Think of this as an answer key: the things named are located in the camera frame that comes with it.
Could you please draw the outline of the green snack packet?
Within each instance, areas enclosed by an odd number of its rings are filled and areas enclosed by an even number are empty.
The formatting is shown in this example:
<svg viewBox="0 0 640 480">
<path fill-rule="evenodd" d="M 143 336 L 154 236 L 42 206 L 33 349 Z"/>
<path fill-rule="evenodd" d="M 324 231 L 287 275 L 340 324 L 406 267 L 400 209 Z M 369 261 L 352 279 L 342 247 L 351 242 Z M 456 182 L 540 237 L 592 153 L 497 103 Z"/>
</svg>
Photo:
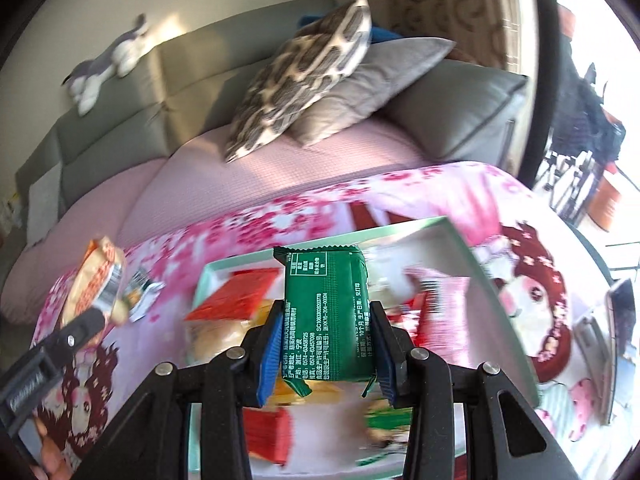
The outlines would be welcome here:
<svg viewBox="0 0 640 480">
<path fill-rule="evenodd" d="M 412 408 L 393 408 L 385 399 L 372 401 L 364 411 L 369 444 L 385 452 L 406 452 L 411 422 Z"/>
</svg>

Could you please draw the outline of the yellow snack packet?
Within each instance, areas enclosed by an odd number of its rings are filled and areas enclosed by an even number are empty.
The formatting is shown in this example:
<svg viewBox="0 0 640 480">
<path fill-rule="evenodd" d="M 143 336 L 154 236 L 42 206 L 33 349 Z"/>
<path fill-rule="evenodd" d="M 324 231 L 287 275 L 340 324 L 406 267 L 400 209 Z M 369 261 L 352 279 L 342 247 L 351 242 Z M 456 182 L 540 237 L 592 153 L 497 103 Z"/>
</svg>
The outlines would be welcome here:
<svg viewBox="0 0 640 480">
<path fill-rule="evenodd" d="M 285 380 L 278 378 L 273 392 L 267 400 L 268 405 L 334 404 L 342 398 L 342 390 L 334 382 L 307 382 L 298 390 Z"/>
</svg>

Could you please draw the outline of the husky plush toy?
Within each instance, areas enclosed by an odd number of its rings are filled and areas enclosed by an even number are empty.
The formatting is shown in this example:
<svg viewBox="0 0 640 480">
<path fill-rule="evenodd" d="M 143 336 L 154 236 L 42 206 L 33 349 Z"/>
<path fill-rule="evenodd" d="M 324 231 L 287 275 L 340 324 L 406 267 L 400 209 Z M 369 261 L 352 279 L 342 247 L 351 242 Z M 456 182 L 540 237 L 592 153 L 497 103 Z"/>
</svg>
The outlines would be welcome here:
<svg viewBox="0 0 640 480">
<path fill-rule="evenodd" d="M 80 117 L 86 116 L 99 99 L 102 84 L 113 76 L 126 77 L 142 57 L 149 30 L 145 14 L 139 14 L 134 27 L 113 40 L 96 58 L 80 62 L 65 77 L 66 88 Z"/>
</svg>

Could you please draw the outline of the swiss roll bread packet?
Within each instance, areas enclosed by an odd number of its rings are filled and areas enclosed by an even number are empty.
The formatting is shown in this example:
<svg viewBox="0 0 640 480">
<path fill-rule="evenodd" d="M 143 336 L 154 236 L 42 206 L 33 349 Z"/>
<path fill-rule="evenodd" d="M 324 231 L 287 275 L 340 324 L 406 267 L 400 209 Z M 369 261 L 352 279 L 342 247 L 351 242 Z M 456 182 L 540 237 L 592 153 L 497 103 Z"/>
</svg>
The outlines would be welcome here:
<svg viewBox="0 0 640 480">
<path fill-rule="evenodd" d="M 186 321 L 186 364 L 209 362 L 218 354 L 242 344 L 254 320 Z"/>
</svg>

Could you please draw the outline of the grey sofa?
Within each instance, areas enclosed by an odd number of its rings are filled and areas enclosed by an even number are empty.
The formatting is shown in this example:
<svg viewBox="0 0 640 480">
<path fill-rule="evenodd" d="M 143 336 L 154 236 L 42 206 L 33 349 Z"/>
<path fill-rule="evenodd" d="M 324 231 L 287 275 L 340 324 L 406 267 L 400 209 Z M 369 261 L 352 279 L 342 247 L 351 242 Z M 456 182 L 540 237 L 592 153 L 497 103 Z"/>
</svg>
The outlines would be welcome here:
<svg viewBox="0 0 640 480">
<path fill-rule="evenodd" d="M 506 161 L 523 75 L 454 59 L 454 43 L 372 23 L 368 0 L 292 0 L 145 47 L 144 15 L 63 79 L 72 106 L 15 175 L 23 218 L 60 218 L 99 184 L 213 133 L 225 170 L 332 162 L 386 115 L 431 162 Z"/>
</svg>

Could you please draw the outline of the pink snack packet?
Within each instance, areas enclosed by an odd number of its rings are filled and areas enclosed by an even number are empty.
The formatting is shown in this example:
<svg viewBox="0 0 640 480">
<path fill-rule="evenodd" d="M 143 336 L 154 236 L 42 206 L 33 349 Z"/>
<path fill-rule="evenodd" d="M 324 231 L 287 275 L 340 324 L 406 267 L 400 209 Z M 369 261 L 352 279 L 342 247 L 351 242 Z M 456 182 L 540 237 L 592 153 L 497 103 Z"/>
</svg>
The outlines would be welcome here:
<svg viewBox="0 0 640 480">
<path fill-rule="evenodd" d="M 451 276 L 425 266 L 407 266 L 406 278 L 414 287 L 411 312 L 418 316 L 412 340 L 448 364 L 470 366 L 470 336 L 466 292 L 470 279 Z"/>
</svg>

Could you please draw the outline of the patterned beige curtain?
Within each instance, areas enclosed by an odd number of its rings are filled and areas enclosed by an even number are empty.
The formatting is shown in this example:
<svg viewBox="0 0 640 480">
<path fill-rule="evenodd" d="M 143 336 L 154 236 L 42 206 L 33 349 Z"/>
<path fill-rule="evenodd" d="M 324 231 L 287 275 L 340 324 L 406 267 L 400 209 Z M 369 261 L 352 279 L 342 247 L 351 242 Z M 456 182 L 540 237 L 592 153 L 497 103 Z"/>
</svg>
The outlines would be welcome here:
<svg viewBox="0 0 640 480">
<path fill-rule="evenodd" d="M 520 69 L 518 0 L 386 0 L 402 36 L 437 36 L 456 43 L 462 60 L 509 72 Z"/>
</svg>

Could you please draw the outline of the orange bread packet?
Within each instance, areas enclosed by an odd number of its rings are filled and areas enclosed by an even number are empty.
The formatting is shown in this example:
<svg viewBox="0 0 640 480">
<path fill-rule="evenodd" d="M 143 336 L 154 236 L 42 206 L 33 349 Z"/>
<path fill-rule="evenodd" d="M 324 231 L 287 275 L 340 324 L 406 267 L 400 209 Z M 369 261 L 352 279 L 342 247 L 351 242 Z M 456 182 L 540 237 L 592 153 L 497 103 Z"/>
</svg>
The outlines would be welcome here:
<svg viewBox="0 0 640 480">
<path fill-rule="evenodd" d="M 92 240 L 66 297 L 60 327 L 70 324 L 90 308 L 98 310 L 105 324 L 110 324 L 125 270 L 124 252 L 107 236 Z"/>
</svg>

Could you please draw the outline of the leopard pattern pillow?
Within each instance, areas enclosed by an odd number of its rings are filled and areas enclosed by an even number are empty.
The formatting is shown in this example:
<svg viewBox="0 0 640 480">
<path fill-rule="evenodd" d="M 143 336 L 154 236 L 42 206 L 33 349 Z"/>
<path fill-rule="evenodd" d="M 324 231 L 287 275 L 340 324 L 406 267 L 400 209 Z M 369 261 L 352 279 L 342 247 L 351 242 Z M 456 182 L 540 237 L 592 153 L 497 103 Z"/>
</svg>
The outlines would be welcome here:
<svg viewBox="0 0 640 480">
<path fill-rule="evenodd" d="M 352 0 L 296 32 L 250 83 L 231 122 L 224 160 L 234 162 L 276 140 L 341 80 L 370 47 L 368 0 Z"/>
</svg>

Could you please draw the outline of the red snack packet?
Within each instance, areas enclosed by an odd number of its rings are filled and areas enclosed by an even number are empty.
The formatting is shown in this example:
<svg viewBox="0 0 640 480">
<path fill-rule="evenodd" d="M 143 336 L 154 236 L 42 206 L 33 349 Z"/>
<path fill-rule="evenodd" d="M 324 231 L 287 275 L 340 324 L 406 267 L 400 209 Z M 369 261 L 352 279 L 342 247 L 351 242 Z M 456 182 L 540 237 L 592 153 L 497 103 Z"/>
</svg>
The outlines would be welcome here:
<svg viewBox="0 0 640 480">
<path fill-rule="evenodd" d="M 275 268 L 234 271 L 230 278 L 186 315 L 186 321 L 250 320 L 280 274 Z"/>
</svg>

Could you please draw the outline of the mint green tray box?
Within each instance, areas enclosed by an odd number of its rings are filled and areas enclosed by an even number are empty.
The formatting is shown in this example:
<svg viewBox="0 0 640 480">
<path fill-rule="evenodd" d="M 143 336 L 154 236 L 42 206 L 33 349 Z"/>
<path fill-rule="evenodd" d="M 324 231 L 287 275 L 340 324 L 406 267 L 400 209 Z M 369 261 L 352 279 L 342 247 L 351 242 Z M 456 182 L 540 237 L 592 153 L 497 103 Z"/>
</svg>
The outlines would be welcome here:
<svg viewBox="0 0 640 480">
<path fill-rule="evenodd" d="M 465 295 L 470 345 L 469 362 L 497 364 L 529 404 L 538 405 L 538 379 L 518 335 L 503 311 L 495 287 L 445 217 L 380 226 L 308 240 L 306 247 L 356 245 L 367 259 L 371 278 L 387 286 L 395 298 L 406 300 L 412 287 L 404 270 L 426 266 L 451 276 L 466 276 Z M 378 386 L 367 390 L 361 382 L 342 382 L 335 403 L 317 403 L 311 396 L 288 408 L 293 445 L 283 466 L 253 458 L 256 479 L 384 479 L 400 474 L 405 457 L 384 455 L 372 448 L 364 413 L 381 399 Z"/>
</svg>

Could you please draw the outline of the green white cracker packet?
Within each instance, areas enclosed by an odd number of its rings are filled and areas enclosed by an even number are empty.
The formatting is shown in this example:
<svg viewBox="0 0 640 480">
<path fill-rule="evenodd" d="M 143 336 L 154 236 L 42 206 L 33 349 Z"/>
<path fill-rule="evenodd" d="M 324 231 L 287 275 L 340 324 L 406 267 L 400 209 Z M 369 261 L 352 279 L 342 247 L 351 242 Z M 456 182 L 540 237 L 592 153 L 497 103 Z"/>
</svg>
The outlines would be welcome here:
<svg viewBox="0 0 640 480">
<path fill-rule="evenodd" d="M 129 321 L 135 323 L 144 318 L 164 288 L 164 282 L 153 278 L 149 271 L 140 266 L 122 293 L 122 301 L 129 310 Z"/>
</svg>

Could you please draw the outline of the dark green wafer packet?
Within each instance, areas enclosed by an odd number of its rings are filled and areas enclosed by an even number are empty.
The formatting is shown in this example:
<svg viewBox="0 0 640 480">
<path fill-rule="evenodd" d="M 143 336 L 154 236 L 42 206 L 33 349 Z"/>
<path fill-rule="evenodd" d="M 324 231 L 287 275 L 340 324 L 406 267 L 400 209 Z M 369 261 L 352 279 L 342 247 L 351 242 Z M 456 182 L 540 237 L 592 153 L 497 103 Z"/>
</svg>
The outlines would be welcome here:
<svg viewBox="0 0 640 480">
<path fill-rule="evenodd" d="M 356 246 L 277 247 L 284 266 L 281 374 L 307 382 L 365 382 L 374 375 L 366 259 Z"/>
</svg>

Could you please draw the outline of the light grey small cushion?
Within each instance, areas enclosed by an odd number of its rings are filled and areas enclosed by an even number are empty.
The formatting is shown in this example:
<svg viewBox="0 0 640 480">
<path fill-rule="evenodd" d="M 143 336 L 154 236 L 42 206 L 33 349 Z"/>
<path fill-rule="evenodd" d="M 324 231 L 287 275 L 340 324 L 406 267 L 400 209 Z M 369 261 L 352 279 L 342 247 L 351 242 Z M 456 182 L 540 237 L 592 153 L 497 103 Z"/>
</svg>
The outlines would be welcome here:
<svg viewBox="0 0 640 480">
<path fill-rule="evenodd" d="M 26 246 L 42 242 L 58 223 L 62 164 L 59 162 L 29 187 Z"/>
</svg>

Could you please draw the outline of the blue cloth behind pillows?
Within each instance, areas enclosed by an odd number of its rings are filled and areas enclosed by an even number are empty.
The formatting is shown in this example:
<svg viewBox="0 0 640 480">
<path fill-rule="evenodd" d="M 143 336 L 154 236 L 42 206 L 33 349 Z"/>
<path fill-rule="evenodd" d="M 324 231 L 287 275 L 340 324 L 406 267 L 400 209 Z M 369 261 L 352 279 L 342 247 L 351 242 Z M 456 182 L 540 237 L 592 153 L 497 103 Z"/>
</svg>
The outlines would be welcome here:
<svg viewBox="0 0 640 480">
<path fill-rule="evenodd" d="M 315 21 L 320 20 L 320 15 L 304 15 L 298 21 L 297 27 L 303 28 Z M 382 44 L 382 42 L 392 41 L 396 39 L 401 39 L 402 36 L 397 32 L 392 32 L 391 30 L 373 26 L 370 32 L 370 44 Z"/>
</svg>

